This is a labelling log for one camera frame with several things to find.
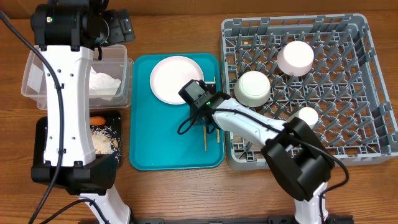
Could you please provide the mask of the green-rimmed white bowl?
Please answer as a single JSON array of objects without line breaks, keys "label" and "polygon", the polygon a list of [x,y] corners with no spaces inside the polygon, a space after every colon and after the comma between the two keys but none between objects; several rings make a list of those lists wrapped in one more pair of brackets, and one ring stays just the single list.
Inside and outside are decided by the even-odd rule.
[{"label": "green-rimmed white bowl", "polygon": [[271,97],[270,81],[261,72],[246,72],[235,83],[234,95],[245,106],[262,106]]}]

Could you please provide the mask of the white napkin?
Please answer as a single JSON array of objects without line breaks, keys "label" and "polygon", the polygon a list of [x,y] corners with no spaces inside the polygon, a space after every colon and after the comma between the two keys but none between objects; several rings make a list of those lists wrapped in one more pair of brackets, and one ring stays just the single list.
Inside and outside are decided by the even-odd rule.
[{"label": "white napkin", "polygon": [[120,79],[112,78],[106,73],[97,73],[93,67],[91,67],[89,79],[90,96],[100,96],[103,100],[111,101],[120,87],[120,84]]}]

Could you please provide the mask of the orange carrot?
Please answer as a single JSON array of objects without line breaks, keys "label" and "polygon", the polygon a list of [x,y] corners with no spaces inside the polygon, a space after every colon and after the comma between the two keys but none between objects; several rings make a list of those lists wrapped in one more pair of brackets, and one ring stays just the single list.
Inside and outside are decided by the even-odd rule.
[{"label": "orange carrot", "polygon": [[90,117],[90,126],[102,126],[106,123],[106,120],[102,116]]}]

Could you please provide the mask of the food scraps pile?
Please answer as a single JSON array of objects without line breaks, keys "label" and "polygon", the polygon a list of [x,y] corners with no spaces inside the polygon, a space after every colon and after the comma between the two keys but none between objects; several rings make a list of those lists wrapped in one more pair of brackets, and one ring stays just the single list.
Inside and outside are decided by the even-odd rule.
[{"label": "food scraps pile", "polygon": [[118,164],[122,162],[121,135],[110,126],[90,126],[91,137],[97,155],[113,154]]}]

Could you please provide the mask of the white cup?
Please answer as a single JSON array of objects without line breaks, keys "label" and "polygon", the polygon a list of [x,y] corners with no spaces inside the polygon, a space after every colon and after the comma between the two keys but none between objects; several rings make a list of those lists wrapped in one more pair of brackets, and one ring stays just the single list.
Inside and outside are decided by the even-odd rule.
[{"label": "white cup", "polygon": [[292,121],[294,118],[300,118],[305,121],[311,129],[313,129],[318,122],[318,113],[311,107],[303,107],[291,115],[287,122]]}]

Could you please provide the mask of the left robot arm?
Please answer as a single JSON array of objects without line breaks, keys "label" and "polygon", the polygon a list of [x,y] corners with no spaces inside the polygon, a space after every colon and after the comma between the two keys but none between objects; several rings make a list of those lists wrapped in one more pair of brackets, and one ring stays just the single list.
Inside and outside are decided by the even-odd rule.
[{"label": "left robot arm", "polygon": [[95,153],[90,129],[89,75],[100,48],[134,39],[127,14],[107,1],[49,1],[30,19],[43,61],[47,131],[34,150],[32,180],[65,189],[101,223],[129,223],[133,214],[114,181],[118,161]]}]

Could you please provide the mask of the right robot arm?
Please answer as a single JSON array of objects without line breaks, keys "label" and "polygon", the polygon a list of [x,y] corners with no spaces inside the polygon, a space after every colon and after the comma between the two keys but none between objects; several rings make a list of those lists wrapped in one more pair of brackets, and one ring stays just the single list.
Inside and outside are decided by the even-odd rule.
[{"label": "right robot arm", "polygon": [[210,93],[202,80],[190,80],[179,95],[190,107],[191,124],[229,131],[260,147],[277,183],[295,200],[297,223],[326,223],[323,196],[335,161],[304,120],[268,118],[226,93]]}]

